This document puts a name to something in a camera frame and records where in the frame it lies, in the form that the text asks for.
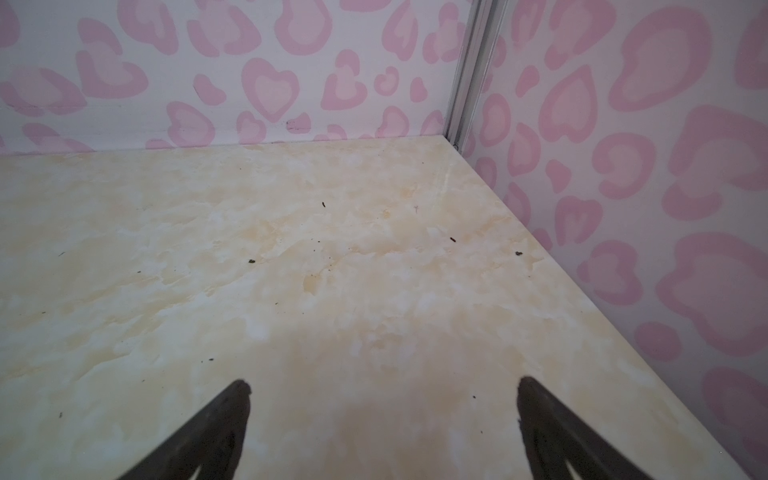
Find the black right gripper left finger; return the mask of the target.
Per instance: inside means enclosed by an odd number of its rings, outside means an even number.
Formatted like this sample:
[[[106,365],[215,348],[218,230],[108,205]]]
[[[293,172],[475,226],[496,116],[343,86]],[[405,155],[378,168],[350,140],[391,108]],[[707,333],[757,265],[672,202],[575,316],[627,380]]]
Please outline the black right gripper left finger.
[[[232,382],[121,478],[233,479],[243,451],[250,395],[246,381]]]

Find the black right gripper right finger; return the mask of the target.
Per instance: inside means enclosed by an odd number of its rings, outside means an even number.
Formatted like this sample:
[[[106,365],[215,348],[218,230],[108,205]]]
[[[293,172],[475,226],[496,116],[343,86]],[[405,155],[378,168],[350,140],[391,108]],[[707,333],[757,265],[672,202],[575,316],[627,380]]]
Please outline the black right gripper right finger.
[[[534,479],[650,479],[535,378],[520,379],[517,408]]]

